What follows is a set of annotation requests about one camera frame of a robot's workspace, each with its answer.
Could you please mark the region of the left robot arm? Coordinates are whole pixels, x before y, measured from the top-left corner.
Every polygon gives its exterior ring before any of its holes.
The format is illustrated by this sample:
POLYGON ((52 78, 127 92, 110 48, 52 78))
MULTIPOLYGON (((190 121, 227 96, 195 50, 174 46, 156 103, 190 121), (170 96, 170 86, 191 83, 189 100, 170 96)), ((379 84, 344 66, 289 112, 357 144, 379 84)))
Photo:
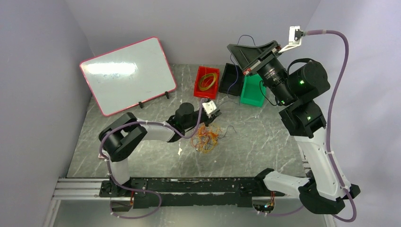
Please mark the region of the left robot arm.
POLYGON ((201 101, 197 111, 191 103, 183 103, 164 122, 145 121, 131 112, 123 114, 98 135, 101 142, 99 154, 106 159, 110 178, 114 181, 112 191, 120 197, 129 194, 128 158, 142 141, 172 143, 189 139, 193 136, 189 130, 197 129, 201 124, 210 125, 220 114, 212 100, 201 101))

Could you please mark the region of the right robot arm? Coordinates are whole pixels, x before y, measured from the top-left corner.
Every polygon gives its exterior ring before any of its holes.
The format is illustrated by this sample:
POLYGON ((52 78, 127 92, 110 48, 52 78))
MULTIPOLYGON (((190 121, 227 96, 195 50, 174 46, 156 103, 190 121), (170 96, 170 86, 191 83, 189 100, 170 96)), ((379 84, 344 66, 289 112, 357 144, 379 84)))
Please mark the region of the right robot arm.
POLYGON ((360 188, 345 179, 336 167, 333 152, 328 150, 328 123, 314 99, 330 89, 323 65, 310 58, 297 59, 301 67, 292 73, 278 60, 281 47, 276 41, 262 46, 229 44, 245 76, 260 76, 262 85, 282 106, 281 120, 306 157, 312 176, 307 178, 284 175, 272 169, 255 183, 261 196, 271 191, 296 196, 314 214, 338 214, 345 200, 355 198, 360 188))

